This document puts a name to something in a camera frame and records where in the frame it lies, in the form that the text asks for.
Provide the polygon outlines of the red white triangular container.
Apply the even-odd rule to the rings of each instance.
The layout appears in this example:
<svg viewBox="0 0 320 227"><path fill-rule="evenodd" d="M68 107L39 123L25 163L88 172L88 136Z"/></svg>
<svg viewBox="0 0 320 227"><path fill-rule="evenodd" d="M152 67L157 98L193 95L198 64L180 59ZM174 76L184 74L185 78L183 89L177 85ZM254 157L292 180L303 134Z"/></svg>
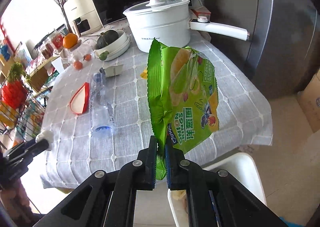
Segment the red white triangular container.
<svg viewBox="0 0 320 227"><path fill-rule="evenodd" d="M72 113L81 115L85 113L89 105L89 83L85 82L74 94L69 102Z"/></svg>

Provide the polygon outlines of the green onion rings bag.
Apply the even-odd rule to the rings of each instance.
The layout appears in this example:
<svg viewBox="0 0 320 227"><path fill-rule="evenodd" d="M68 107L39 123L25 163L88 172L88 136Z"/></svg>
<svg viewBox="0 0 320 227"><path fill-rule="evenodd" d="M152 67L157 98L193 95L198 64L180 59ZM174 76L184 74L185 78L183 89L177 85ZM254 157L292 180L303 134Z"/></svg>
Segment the green onion rings bag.
<svg viewBox="0 0 320 227"><path fill-rule="evenodd" d="M201 52L154 39L148 56L147 96L157 139L156 179L167 175L165 143L184 154L219 130L215 67Z"/></svg>

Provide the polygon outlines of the red mesh bag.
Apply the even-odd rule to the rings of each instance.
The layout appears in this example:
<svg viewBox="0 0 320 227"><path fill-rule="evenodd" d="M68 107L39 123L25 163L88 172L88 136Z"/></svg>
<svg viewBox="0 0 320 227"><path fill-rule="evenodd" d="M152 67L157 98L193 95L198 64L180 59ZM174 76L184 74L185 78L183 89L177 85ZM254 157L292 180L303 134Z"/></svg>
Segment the red mesh bag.
<svg viewBox="0 0 320 227"><path fill-rule="evenodd" d="M14 110L26 101L28 91L21 80L8 82L1 89L2 101Z"/></svg>

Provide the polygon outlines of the clear crushed plastic bottle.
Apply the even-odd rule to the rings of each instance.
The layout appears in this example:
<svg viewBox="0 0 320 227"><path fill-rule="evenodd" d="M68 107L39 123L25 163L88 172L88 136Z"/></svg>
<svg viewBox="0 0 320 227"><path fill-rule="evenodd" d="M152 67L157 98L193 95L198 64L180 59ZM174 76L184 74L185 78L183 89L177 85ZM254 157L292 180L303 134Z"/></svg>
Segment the clear crushed plastic bottle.
<svg viewBox="0 0 320 227"><path fill-rule="evenodd" d="M115 127L113 108L109 99L106 73L101 67L90 81L89 114L91 131L113 130Z"/></svg>

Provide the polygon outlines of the small tomato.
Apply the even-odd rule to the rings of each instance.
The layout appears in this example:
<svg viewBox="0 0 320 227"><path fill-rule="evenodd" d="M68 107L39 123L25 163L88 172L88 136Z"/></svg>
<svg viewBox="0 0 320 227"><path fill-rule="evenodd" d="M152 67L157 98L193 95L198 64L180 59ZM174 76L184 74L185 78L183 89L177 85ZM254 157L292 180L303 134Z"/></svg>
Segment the small tomato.
<svg viewBox="0 0 320 227"><path fill-rule="evenodd" d="M86 54L83 56L83 60L84 61L90 61L92 59L92 55L91 54Z"/></svg>
<svg viewBox="0 0 320 227"><path fill-rule="evenodd" d="M73 66L76 70L81 70L83 68L83 64L79 60L75 61Z"/></svg>

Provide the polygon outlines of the small white paper carton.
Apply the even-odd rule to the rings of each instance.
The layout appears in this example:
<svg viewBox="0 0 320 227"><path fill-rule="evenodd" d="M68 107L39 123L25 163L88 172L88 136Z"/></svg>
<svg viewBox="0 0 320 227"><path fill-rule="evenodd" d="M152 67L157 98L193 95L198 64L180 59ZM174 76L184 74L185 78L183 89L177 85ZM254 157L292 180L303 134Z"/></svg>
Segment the small white paper carton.
<svg viewBox="0 0 320 227"><path fill-rule="evenodd" d="M103 72L106 78L119 76L123 72L123 66L124 66L123 64L109 66L107 68L103 68Z"/></svg>

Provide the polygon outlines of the green lime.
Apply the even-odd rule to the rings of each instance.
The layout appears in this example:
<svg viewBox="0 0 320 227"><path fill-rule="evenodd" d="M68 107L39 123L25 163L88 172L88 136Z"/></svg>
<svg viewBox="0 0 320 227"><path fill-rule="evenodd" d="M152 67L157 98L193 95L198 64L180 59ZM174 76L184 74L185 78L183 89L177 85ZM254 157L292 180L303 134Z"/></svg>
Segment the green lime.
<svg viewBox="0 0 320 227"><path fill-rule="evenodd" d="M101 61L105 61L107 59L108 55L109 55L109 52L108 51L104 51L99 55L99 59Z"/></svg>

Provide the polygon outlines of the orange fruit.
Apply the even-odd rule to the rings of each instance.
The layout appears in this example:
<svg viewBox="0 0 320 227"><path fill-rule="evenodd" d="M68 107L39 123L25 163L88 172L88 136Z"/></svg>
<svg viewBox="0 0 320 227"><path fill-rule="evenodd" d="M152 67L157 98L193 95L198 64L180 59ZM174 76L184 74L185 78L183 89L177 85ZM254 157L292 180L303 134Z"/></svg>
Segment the orange fruit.
<svg viewBox="0 0 320 227"><path fill-rule="evenodd" d="M78 36L74 33L68 33L63 39L63 47L65 49L71 49L78 42Z"/></svg>

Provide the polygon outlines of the red lidded glass jar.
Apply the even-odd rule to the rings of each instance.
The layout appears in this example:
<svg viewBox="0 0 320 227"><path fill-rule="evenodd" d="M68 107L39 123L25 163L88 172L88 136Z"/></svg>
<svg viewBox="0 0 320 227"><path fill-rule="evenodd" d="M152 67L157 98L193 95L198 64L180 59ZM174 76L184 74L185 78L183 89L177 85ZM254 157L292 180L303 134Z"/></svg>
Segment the red lidded glass jar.
<svg viewBox="0 0 320 227"><path fill-rule="evenodd" d="M63 36L60 32L56 30L53 31L50 34L50 40L58 51L61 51L63 49Z"/></svg>

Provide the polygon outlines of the dark green squash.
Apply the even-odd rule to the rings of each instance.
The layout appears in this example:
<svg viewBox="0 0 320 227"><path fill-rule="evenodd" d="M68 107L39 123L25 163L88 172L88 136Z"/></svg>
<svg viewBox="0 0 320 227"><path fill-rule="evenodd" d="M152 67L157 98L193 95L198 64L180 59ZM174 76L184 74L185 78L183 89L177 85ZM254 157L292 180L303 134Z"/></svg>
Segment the dark green squash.
<svg viewBox="0 0 320 227"><path fill-rule="evenodd" d="M106 32L102 32L100 34L100 37L97 40L97 43L95 45L95 49L99 50L102 49L111 43L115 42L119 38L119 35L114 30L108 30Z"/></svg>

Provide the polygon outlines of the lower cardboard box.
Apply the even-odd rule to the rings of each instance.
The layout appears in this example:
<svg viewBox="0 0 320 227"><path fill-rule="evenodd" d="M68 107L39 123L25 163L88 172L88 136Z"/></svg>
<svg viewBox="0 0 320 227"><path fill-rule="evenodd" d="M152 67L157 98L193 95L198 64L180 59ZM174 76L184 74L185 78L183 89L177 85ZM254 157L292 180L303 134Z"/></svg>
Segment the lower cardboard box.
<svg viewBox="0 0 320 227"><path fill-rule="evenodd" d="M298 103L313 132L320 128L320 71L318 70L303 91L297 96Z"/></svg>

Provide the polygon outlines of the white air fryer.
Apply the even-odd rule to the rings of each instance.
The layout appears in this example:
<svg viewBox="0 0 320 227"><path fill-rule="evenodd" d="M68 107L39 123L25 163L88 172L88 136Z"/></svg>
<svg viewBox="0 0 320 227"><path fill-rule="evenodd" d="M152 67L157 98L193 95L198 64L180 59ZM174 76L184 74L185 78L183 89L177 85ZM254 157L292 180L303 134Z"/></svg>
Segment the white air fryer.
<svg viewBox="0 0 320 227"><path fill-rule="evenodd" d="M89 35L103 27L92 0L68 0L65 11L72 31L78 36Z"/></svg>

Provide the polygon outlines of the white electric cooking pot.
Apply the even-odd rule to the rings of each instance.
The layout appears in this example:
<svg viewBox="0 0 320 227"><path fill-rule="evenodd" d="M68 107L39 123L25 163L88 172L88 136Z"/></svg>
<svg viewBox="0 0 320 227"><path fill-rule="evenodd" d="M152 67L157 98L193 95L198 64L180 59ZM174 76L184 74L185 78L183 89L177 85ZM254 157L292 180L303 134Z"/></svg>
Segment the white electric cooking pot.
<svg viewBox="0 0 320 227"><path fill-rule="evenodd" d="M148 0L126 9L123 14L142 52L149 52L152 41L182 48L190 42L192 30L215 33L242 41L249 39L246 29L213 23L205 16L192 19L189 0Z"/></svg>

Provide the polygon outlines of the dark grey refrigerator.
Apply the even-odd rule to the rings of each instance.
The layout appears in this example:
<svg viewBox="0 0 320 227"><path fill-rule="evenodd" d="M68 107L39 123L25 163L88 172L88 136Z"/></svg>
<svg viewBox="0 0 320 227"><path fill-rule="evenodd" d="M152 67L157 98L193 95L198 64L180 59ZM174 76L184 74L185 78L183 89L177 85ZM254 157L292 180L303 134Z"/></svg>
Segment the dark grey refrigerator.
<svg viewBox="0 0 320 227"><path fill-rule="evenodd" d="M244 42L212 35L268 99L302 91L319 68L319 0L204 0L213 22L246 29Z"/></svg>

